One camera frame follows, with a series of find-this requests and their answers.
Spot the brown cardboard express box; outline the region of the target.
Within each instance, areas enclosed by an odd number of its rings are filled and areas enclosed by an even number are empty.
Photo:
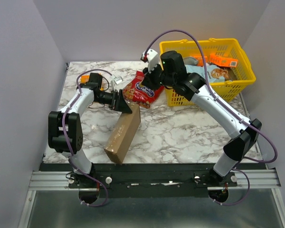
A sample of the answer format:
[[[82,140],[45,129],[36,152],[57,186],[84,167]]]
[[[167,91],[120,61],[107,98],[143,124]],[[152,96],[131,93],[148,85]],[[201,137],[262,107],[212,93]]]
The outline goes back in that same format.
[[[141,123],[140,106],[134,102],[128,102],[132,110],[131,114],[121,114],[104,151],[110,161],[122,164],[133,138]]]

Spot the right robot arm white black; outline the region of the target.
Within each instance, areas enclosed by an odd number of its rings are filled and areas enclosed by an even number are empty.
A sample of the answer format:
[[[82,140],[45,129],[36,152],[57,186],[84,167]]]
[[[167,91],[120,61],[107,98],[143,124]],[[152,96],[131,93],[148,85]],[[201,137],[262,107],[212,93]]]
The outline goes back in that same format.
[[[177,94],[205,110],[228,133],[230,141],[223,147],[223,154],[209,174],[210,183],[220,186],[226,181],[226,175],[256,143],[261,122],[258,119],[251,121],[222,100],[212,88],[208,88],[201,74],[187,72],[181,54],[176,51],[159,55],[150,49],[142,53],[141,60],[148,64],[143,69],[143,86],[153,91],[161,86],[171,87]]]

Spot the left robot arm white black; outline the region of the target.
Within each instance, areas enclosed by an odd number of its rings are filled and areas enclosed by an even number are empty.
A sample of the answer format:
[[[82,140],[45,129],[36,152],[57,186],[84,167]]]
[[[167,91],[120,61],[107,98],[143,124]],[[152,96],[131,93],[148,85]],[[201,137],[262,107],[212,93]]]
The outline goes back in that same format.
[[[83,131],[80,117],[93,102],[108,105],[111,110],[131,114],[132,110],[124,100],[121,90],[102,90],[103,76],[97,70],[83,72],[76,79],[76,93],[59,111],[48,115],[48,145],[69,159],[74,172],[80,174],[79,181],[90,188],[96,176],[91,173],[93,164],[86,157],[83,145]]]

